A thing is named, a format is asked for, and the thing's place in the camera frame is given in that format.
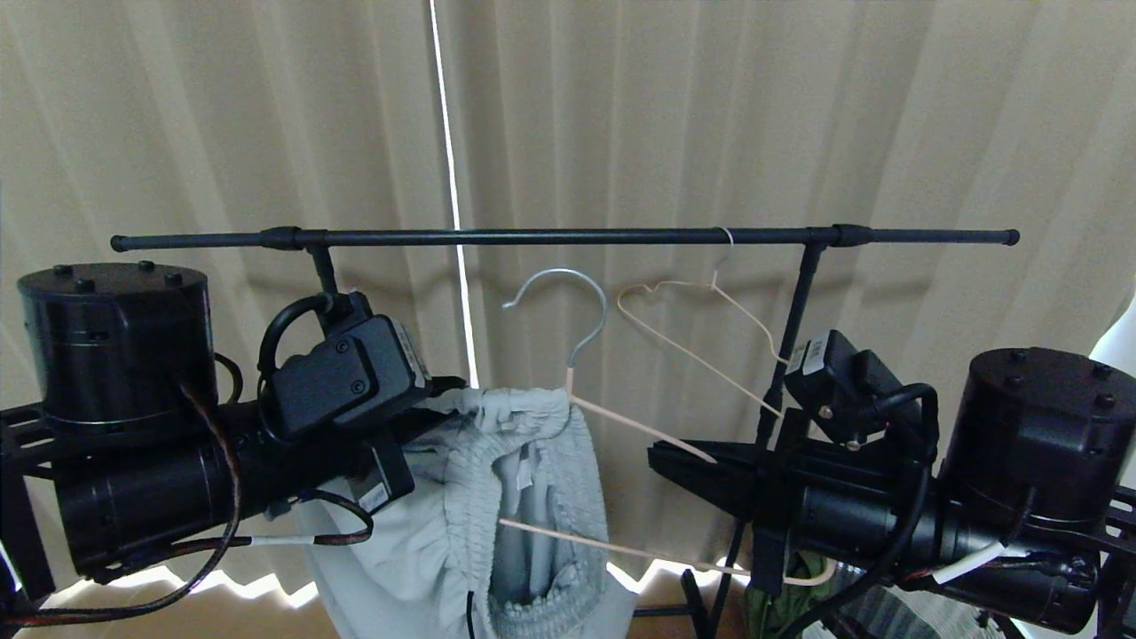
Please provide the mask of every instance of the clothing rack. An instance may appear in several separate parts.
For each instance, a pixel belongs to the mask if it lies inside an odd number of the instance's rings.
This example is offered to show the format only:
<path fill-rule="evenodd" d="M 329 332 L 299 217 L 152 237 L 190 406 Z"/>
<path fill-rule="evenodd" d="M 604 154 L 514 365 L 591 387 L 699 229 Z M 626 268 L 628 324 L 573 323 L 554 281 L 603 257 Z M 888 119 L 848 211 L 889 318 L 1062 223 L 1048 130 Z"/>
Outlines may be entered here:
<path fill-rule="evenodd" d="M 412 247 L 412 246 L 567 246 L 567 244 L 800 244 L 804 247 L 797 268 L 796 285 L 785 321 L 785 332 L 778 362 L 774 368 L 766 404 L 780 409 L 784 397 L 785 371 L 796 345 L 801 320 L 809 301 L 812 280 L 820 264 L 821 254 L 828 248 L 850 248 L 872 243 L 928 243 L 928 244 L 1005 244 L 1018 243 L 1017 230 L 930 230 L 930 229 L 871 229 L 858 224 L 834 224 L 797 229 L 722 227 L 710 229 L 471 229 L 471 230 L 365 230 L 331 231 L 306 230 L 296 226 L 277 226 L 258 233 L 199 233 L 181 235 L 115 235 L 114 250 L 123 252 L 143 249 L 264 247 L 277 250 L 306 250 L 315 262 L 323 289 L 336 292 L 335 269 L 331 247 Z M 766 407 L 758 418 L 755 443 L 768 447 L 777 416 Z M 737 559 L 745 532 L 744 520 L 735 520 L 734 534 L 726 554 L 726 565 Z M 760 557 L 754 557 L 754 564 Z M 766 557 L 765 572 L 780 562 L 780 557 Z M 757 565 L 753 574 L 759 574 Z M 782 566 L 776 566 L 780 574 Z M 690 615 L 696 639 L 713 639 L 729 592 L 730 575 L 722 574 L 718 582 L 713 605 L 709 613 L 694 575 L 682 575 L 685 606 L 642 608 L 635 616 Z"/>

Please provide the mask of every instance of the hanger hook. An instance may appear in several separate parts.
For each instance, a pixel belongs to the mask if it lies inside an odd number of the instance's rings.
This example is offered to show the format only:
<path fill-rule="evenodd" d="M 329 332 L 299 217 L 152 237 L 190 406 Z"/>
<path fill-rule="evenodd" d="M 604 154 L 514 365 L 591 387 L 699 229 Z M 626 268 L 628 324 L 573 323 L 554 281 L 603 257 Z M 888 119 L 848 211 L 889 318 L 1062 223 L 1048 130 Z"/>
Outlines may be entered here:
<path fill-rule="evenodd" d="M 730 233 L 729 229 L 726 229 L 725 226 L 715 226 L 715 229 L 721 229 L 722 233 L 726 233 L 726 236 L 729 238 L 729 248 L 726 249 L 726 255 L 721 256 L 718 264 L 713 265 L 713 279 L 710 281 L 711 287 L 718 285 L 718 271 L 721 268 L 721 265 L 726 264 L 726 260 L 734 255 L 734 234 Z"/>
<path fill-rule="evenodd" d="M 571 355 L 568 356 L 568 367 L 575 368 L 576 354 L 579 352 L 579 349 L 587 346 L 587 342 L 594 340 L 595 337 L 600 334 L 600 331 L 603 330 L 603 325 L 608 322 L 608 293 L 603 292 L 603 289 L 600 287 L 600 284 L 595 283 L 595 280 L 588 277 L 587 275 L 580 273 L 579 271 L 576 271 L 575 268 L 566 268 L 563 266 L 558 266 L 554 268 L 545 268 L 544 271 L 534 273 L 533 276 L 531 276 L 524 284 L 521 284 L 520 290 L 517 291 L 517 294 L 511 300 L 501 305 L 501 308 L 512 308 L 517 306 L 517 304 L 520 302 L 520 298 L 525 296 L 525 291 L 528 290 L 529 284 L 535 282 L 538 277 L 548 275 L 549 273 L 566 273 L 568 275 L 575 275 L 580 280 L 584 280 L 585 282 L 591 284 L 592 288 L 595 289 L 595 293 L 600 297 L 600 308 L 601 308 L 600 323 L 596 324 L 594 329 L 592 329 L 592 332 L 588 333 L 587 337 L 585 337 L 583 340 L 580 340 L 578 345 L 576 345 L 576 348 L 571 349 Z"/>

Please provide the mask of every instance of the wooden floor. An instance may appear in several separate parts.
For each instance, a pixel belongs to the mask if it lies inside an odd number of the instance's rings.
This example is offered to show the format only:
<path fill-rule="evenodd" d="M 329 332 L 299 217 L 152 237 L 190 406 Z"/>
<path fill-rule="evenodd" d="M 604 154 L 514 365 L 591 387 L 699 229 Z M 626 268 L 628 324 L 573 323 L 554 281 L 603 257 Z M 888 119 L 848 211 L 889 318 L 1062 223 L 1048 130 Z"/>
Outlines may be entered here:
<path fill-rule="evenodd" d="M 173 589 L 168 583 L 151 583 L 135 589 L 90 587 L 67 601 L 68 606 L 122 606 L 156 599 Z M 713 587 L 703 589 L 709 603 Z M 742 639 L 741 589 L 730 592 L 719 628 L 720 639 Z M 662 573 L 640 597 L 640 606 L 683 605 L 678 579 Z M 292 608 L 279 592 L 256 599 L 242 599 L 226 588 L 211 588 L 174 606 L 139 619 L 110 624 L 44 628 L 20 631 L 19 639 L 337 639 L 319 599 Z M 629 639 L 690 639 L 694 637 L 688 617 L 637 617 Z"/>

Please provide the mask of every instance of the green cloth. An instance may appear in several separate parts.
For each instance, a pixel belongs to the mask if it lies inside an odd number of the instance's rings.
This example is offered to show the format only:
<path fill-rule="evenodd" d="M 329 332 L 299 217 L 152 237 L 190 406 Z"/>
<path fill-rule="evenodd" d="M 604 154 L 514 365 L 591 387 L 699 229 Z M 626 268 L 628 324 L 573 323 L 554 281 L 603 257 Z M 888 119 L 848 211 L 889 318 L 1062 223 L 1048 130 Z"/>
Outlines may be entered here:
<path fill-rule="evenodd" d="M 794 555 L 790 576 L 817 576 L 825 572 L 825 558 L 816 553 L 799 551 Z M 751 639 L 774 639 L 805 611 L 828 598 L 832 581 L 820 586 L 784 586 L 782 596 L 774 600 L 750 586 L 745 589 L 745 626 Z"/>

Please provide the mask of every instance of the curtain fold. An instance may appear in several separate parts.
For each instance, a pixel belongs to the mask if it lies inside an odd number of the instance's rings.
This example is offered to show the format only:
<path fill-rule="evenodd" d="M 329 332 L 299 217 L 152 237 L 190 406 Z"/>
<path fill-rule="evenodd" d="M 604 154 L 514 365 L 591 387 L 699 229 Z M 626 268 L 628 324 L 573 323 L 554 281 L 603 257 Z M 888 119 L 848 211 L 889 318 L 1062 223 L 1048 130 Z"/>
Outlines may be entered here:
<path fill-rule="evenodd" d="M 1126 3 L 441 2 L 467 226 L 1018 227 L 1018 247 L 830 249 L 802 339 L 838 327 L 943 397 L 969 359 L 1085 352 L 1136 272 L 1136 8 Z M 470 249 L 484 383 L 562 384 L 615 296 L 709 282 L 721 248 Z M 719 283 L 779 340 L 800 248 L 740 247 Z M 627 298 L 640 317 L 760 395 L 765 335 L 693 291 Z M 758 407 L 612 313 L 579 357 L 586 399 L 685 438 L 751 441 Z M 653 475 L 650 441 L 591 417 L 615 542 L 691 559 L 729 526 Z M 643 564 L 613 558 L 633 572 Z"/>
<path fill-rule="evenodd" d="M 247 377 L 273 315 L 318 290 L 302 252 L 116 255 L 112 234 L 450 226 L 428 16 L 425 2 L 0 7 L 0 404 L 39 398 L 16 292 L 26 273 L 133 259 L 203 271 L 216 349 Z M 341 287 L 404 322 L 433 372 L 466 374 L 453 249 L 332 252 Z M 281 356 L 318 340 L 315 321 L 301 320 Z M 66 587 L 74 571 L 53 491 L 30 488 Z M 242 531 L 291 528 L 256 517 Z M 202 561 L 173 569 L 187 578 Z M 284 547 L 235 550 L 222 569 L 239 583 L 275 572 L 289 592 L 310 581 L 302 555 Z"/>

